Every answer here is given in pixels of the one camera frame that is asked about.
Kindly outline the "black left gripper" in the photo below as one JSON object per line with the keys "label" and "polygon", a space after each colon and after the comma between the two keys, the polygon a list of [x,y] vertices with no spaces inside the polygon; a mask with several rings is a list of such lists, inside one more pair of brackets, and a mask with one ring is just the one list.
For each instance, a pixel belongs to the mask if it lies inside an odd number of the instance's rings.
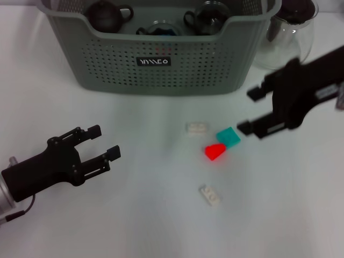
{"label": "black left gripper", "polygon": [[99,125],[83,130],[77,127],[59,137],[47,140],[40,154],[2,171],[3,179],[16,202],[20,202],[57,183],[73,186],[110,170],[110,162],[120,158],[118,145],[104,154],[81,162],[75,146],[102,135]]}

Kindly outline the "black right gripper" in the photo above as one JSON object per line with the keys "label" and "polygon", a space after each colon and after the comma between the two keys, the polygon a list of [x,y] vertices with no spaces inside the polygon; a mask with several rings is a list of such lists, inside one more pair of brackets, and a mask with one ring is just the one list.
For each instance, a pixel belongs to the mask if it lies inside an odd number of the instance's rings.
{"label": "black right gripper", "polygon": [[309,63],[293,59],[277,72],[265,77],[264,83],[247,91],[254,102],[273,92],[273,111],[255,120],[237,124],[246,136],[259,139],[286,128],[299,127],[315,106],[338,98],[343,84],[343,47],[337,48]]}

